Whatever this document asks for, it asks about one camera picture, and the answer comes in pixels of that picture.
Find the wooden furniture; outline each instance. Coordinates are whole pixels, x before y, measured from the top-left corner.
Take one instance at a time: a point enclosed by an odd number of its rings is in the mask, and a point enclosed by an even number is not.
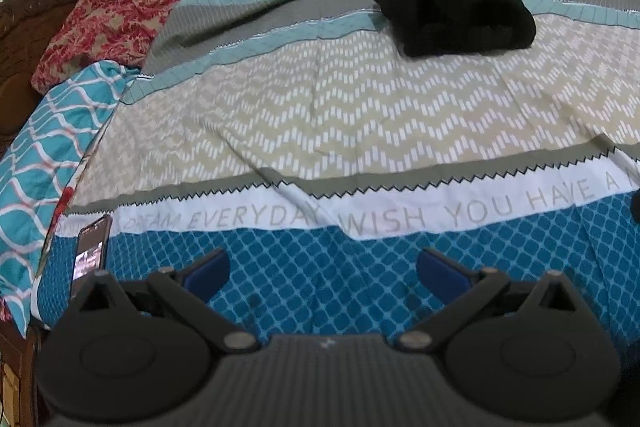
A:
[[[42,99],[31,87],[31,76],[76,2],[0,2],[0,158]],[[37,427],[46,420],[47,410],[33,380],[33,363],[44,334],[32,322],[23,338],[13,321],[0,321],[1,427]]]
[[[42,99],[31,87],[31,76],[76,2],[0,3],[0,158]]]

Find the phone screen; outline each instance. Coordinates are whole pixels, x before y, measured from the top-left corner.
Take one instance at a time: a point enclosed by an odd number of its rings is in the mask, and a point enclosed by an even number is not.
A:
[[[111,216],[102,216],[80,231],[69,299],[78,293],[92,272],[104,267],[110,229]]]

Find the folded blanket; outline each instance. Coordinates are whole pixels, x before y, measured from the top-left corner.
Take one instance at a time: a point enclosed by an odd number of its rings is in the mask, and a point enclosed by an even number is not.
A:
[[[374,0],[408,57],[527,48],[536,23],[521,0]]]

